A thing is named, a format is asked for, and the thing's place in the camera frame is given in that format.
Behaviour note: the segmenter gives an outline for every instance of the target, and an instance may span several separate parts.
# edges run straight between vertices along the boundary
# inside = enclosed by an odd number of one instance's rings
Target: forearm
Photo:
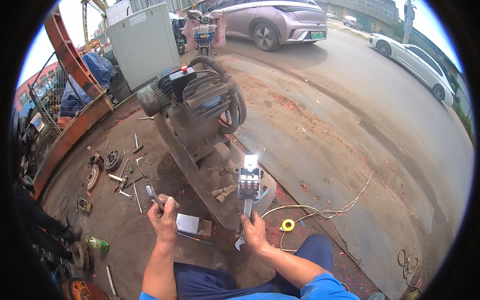
[[[157,240],[148,261],[142,291],[161,300],[177,298],[177,285],[173,274],[173,248],[175,242]]]
[[[256,251],[267,264],[279,272],[288,282],[301,289],[322,273],[329,273],[311,261],[265,245]]]

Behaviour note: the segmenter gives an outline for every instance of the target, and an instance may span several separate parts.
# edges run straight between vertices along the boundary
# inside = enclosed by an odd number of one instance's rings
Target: plastic bottle
[[[109,248],[109,245],[106,241],[97,239],[95,237],[90,237],[89,239],[86,239],[86,243],[90,244],[93,248],[98,248],[105,251],[108,251]]]

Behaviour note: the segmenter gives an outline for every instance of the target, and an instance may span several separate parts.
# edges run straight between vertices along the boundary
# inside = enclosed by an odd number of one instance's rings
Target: license plate
[[[323,31],[312,31],[310,32],[312,35],[312,39],[319,39],[324,37],[324,32]]]

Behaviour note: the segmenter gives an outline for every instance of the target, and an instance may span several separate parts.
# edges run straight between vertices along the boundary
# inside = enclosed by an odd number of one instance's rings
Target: white electrical cabinet
[[[164,69],[180,66],[166,2],[121,19],[108,27],[107,34],[131,91]]]

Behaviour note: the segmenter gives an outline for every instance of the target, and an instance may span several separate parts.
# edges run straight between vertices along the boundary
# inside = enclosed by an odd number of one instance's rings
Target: scooter basket
[[[200,25],[193,28],[193,38],[197,44],[208,44],[215,37],[216,25]]]

